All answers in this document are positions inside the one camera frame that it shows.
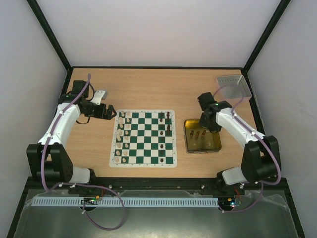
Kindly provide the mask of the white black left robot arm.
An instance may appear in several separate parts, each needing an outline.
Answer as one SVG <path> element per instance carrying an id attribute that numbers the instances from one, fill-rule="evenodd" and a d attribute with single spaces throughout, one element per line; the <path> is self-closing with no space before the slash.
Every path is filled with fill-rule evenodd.
<path id="1" fill-rule="evenodd" d="M 75 166 L 66 151 L 68 138 L 80 116 L 88 120 L 111 120 L 117 115 L 112 105 L 102 103 L 107 91 L 94 90 L 90 81 L 88 78 L 73 82 L 72 90 L 60 96 L 55 116 L 44 136 L 27 147 L 32 178 L 41 182 L 46 192 L 50 191 L 48 182 L 74 187 L 88 184 L 95 178 L 93 169 Z"/>

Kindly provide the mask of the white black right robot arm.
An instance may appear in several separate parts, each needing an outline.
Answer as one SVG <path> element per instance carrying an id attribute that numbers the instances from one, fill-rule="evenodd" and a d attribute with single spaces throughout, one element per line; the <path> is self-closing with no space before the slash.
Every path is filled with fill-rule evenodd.
<path id="1" fill-rule="evenodd" d="M 227 101 L 218 102 L 210 92 L 201 94 L 199 125 L 210 132 L 228 131 L 243 149 L 241 166 L 217 173 L 216 189 L 227 194 L 234 185 L 262 182 L 277 185 L 281 181 L 279 144 L 247 124 Z"/>

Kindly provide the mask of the gold square tin box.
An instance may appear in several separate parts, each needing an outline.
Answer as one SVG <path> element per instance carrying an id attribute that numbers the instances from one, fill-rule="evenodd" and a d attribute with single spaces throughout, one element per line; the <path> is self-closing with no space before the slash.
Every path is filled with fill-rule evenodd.
<path id="1" fill-rule="evenodd" d="M 222 149 L 219 133 L 201 127 L 198 119 L 184 121 L 184 137 L 188 154 L 217 153 Z"/>

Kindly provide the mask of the green white chess board mat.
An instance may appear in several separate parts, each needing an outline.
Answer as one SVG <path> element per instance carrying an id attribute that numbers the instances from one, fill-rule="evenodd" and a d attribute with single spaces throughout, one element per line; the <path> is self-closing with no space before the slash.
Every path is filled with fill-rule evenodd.
<path id="1" fill-rule="evenodd" d="M 159 114 L 164 113 L 163 122 Z M 165 134 L 170 124 L 171 134 Z M 175 168 L 177 167 L 176 118 L 174 110 L 119 110 L 114 121 L 109 158 L 111 168 Z"/>

